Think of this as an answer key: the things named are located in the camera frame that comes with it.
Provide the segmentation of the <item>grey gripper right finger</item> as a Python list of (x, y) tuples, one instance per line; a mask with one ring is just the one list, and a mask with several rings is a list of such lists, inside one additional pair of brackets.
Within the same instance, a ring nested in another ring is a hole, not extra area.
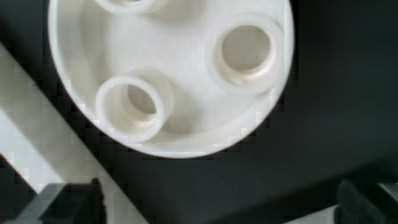
[(398, 210), (398, 184), (396, 183), (380, 183), (380, 196), (382, 196), (382, 205), (389, 210)]

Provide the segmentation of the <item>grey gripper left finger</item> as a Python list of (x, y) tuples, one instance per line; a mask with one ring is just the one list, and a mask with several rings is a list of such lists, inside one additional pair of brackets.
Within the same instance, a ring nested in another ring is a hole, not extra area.
[(43, 224), (41, 216), (48, 210), (55, 197), (62, 191), (64, 184), (50, 184), (30, 201), (18, 217), (11, 220), (11, 224)]

